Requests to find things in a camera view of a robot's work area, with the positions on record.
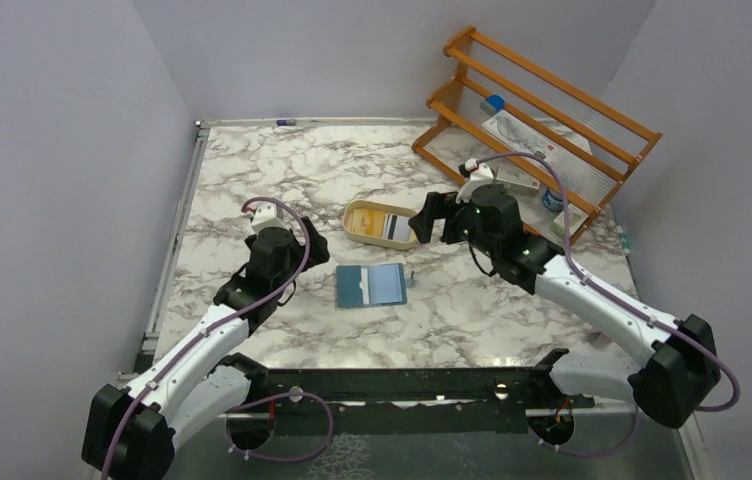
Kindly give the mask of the light blue striped card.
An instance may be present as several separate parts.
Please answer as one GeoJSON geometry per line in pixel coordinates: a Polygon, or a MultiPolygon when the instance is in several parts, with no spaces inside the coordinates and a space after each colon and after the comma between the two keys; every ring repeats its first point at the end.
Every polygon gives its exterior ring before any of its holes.
{"type": "Polygon", "coordinates": [[[397,214],[386,214],[383,223],[382,238],[392,242],[408,243],[411,241],[412,229],[410,218],[397,214]]]}

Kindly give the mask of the blue leather card holder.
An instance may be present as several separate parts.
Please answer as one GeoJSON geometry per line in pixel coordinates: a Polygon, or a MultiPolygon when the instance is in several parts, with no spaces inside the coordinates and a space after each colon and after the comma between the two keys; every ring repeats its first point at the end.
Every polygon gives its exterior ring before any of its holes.
{"type": "Polygon", "coordinates": [[[335,269],[336,306],[341,309],[404,305],[415,284],[401,263],[341,265],[335,269]]]}

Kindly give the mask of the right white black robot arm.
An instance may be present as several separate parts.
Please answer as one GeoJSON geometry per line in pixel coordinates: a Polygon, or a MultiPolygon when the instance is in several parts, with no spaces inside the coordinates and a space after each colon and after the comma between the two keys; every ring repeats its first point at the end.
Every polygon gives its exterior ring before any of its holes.
{"type": "Polygon", "coordinates": [[[427,194],[409,221],[428,243],[441,220],[446,244],[465,243],[488,257],[489,275],[538,295],[578,316],[617,343],[629,362],[597,361],[567,354],[529,380],[531,398],[552,407],[567,395],[633,401],[649,418],[679,428],[718,384],[721,373],[711,325],[651,308],[594,277],[562,247],[525,231],[517,201],[499,185],[477,188],[469,200],[458,193],[427,194]]]}

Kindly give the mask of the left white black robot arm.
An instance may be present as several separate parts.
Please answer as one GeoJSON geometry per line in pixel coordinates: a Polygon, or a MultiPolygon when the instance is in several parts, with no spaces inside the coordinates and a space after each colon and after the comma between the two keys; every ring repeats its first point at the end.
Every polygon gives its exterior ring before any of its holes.
{"type": "Polygon", "coordinates": [[[326,239],[306,217],[304,234],[274,223],[246,239],[249,260],[215,295],[196,326],[156,364],[123,387],[104,385],[93,397],[81,458],[110,479],[161,479],[179,448],[216,416],[237,405],[258,408],[266,384],[224,359],[256,332],[286,290],[326,263],[326,239]]]}

